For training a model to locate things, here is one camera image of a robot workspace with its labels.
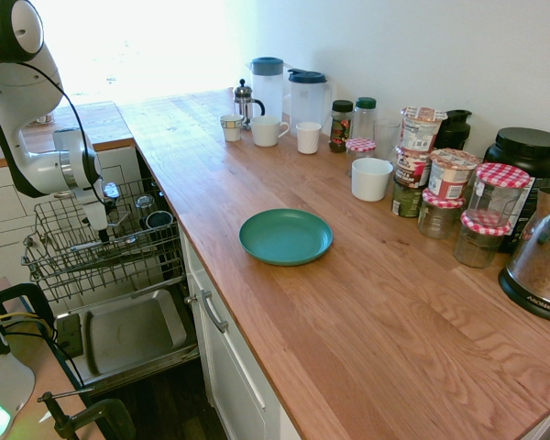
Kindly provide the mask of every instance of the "blue lid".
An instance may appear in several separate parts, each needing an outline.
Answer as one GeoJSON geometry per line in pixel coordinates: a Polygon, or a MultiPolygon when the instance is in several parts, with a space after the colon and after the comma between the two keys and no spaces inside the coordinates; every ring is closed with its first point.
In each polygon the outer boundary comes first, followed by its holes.
{"type": "Polygon", "coordinates": [[[259,76],[276,76],[283,74],[283,60],[273,57],[255,58],[250,62],[250,72],[259,76]]]}
{"type": "Polygon", "coordinates": [[[302,71],[301,69],[289,69],[290,81],[292,83],[318,84],[326,83],[327,79],[319,71],[302,71]]]}

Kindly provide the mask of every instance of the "dishwasher tray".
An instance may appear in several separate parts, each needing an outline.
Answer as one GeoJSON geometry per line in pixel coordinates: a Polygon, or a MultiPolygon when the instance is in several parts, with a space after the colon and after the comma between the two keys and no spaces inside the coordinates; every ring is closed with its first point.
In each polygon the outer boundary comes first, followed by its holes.
{"type": "MultiPolygon", "coordinates": [[[[147,217],[167,206],[157,184],[143,179],[111,185],[106,185],[111,190],[104,198],[109,222],[104,242],[75,198],[35,206],[34,230],[25,240],[22,264],[48,301],[111,288],[135,292],[184,279],[177,224],[147,226],[147,217]],[[143,197],[151,203],[138,203],[143,197]]],[[[94,319],[98,325],[99,317],[94,319]]]]}
{"type": "Polygon", "coordinates": [[[85,385],[94,387],[95,393],[198,355],[192,321],[175,289],[124,295],[57,319],[73,314],[80,318],[83,348],[73,362],[85,385]]]}

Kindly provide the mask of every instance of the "dishwasher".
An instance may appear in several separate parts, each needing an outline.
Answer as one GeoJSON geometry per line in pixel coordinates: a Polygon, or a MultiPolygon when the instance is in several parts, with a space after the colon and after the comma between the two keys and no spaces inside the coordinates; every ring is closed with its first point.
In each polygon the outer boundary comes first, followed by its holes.
{"type": "Polygon", "coordinates": [[[104,195],[107,241],[63,194],[35,206],[22,257],[56,315],[70,370],[92,394],[199,356],[178,227],[158,185],[108,183],[104,195]]]}

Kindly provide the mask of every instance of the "white wall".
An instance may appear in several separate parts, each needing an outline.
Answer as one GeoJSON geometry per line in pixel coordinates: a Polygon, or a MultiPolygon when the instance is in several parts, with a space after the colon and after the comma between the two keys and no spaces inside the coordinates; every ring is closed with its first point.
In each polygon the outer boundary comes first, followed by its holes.
{"type": "Polygon", "coordinates": [[[242,76],[273,56],[325,73],[337,98],[375,97],[385,116],[464,108],[481,157],[500,128],[550,131],[550,0],[226,1],[242,76]]]}

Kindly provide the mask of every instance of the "wooden floor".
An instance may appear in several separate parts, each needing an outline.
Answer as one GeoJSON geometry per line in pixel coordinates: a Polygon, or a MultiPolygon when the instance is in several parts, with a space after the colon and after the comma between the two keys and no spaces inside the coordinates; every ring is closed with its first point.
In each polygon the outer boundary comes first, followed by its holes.
{"type": "Polygon", "coordinates": [[[226,440],[205,395],[200,359],[92,398],[120,399],[130,412],[137,440],[226,440]]]}

